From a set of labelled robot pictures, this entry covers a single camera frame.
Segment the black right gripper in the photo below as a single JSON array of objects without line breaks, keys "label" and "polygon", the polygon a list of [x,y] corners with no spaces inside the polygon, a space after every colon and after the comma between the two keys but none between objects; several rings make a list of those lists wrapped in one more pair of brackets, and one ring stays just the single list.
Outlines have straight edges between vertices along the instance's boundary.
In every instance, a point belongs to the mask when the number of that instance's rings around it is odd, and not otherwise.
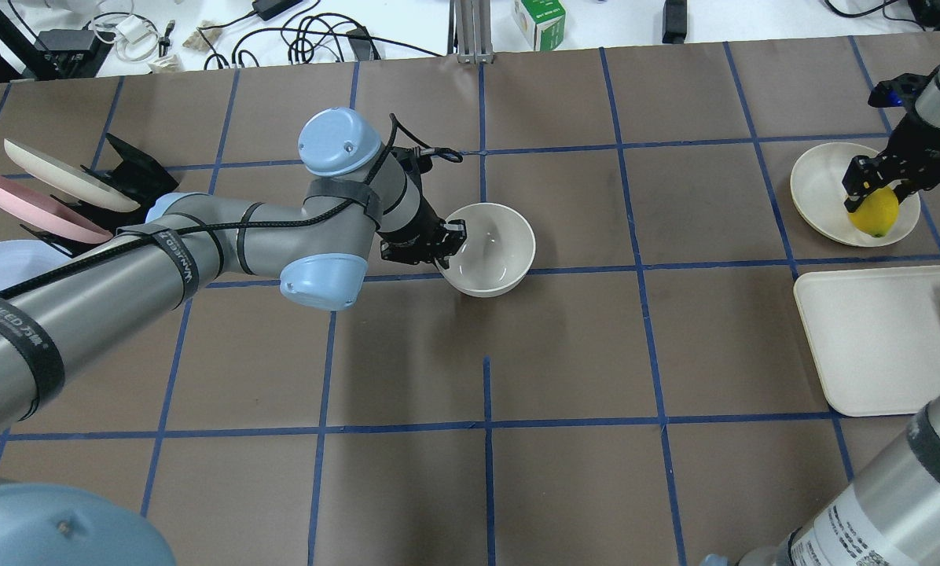
[{"label": "black right gripper", "polygon": [[887,184],[900,207],[921,189],[934,189],[940,184],[938,71],[880,80],[870,90],[868,106],[901,107],[905,114],[883,151],[850,159],[843,176],[843,205],[847,211],[857,211],[870,194]]}]

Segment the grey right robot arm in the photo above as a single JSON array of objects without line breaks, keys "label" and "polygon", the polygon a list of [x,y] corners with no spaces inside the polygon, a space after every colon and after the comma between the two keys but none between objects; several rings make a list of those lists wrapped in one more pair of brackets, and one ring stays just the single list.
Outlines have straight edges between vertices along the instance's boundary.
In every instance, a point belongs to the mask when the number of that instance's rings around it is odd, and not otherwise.
[{"label": "grey right robot arm", "polygon": [[[930,75],[877,83],[869,106],[901,106],[904,118],[876,156],[852,157],[843,176],[845,219],[858,223],[880,200],[897,211],[940,184],[940,65]],[[940,395],[822,511],[743,565],[940,565]]]}]

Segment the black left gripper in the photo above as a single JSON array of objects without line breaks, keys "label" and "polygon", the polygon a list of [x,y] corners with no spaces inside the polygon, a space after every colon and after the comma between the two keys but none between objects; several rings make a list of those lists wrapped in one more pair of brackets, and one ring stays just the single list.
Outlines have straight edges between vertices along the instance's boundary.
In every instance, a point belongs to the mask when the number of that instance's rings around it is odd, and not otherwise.
[{"label": "black left gripper", "polygon": [[466,221],[443,222],[424,197],[422,165],[431,164],[429,157],[416,157],[412,149],[392,149],[391,154],[406,175],[402,203],[417,208],[401,229],[379,233],[380,257],[402,264],[430,263],[439,271],[448,270],[450,258],[467,240]]}]

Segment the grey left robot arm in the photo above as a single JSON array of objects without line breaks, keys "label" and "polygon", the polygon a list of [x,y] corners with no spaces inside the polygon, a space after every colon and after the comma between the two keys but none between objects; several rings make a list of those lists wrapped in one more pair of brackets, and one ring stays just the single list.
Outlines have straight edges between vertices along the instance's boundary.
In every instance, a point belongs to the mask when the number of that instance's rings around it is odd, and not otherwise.
[{"label": "grey left robot arm", "polygon": [[[90,358],[164,313],[183,311],[171,379],[155,434],[142,511],[163,509],[163,448],[191,440],[169,437],[175,385],[189,338],[186,305],[225,273],[278,276],[287,300],[320,311],[355,304],[367,275],[373,234],[384,260],[445,266],[465,228],[442,222],[420,187],[431,158],[452,149],[398,149],[350,108],[319,112],[303,128],[300,155],[315,175],[301,208],[246,203],[201,193],[162,197],[148,221],[121,230],[108,246],[43,278],[0,291],[0,432],[33,414]],[[0,477],[0,565],[175,565],[171,546],[141,512],[100,495],[51,483]]]}]

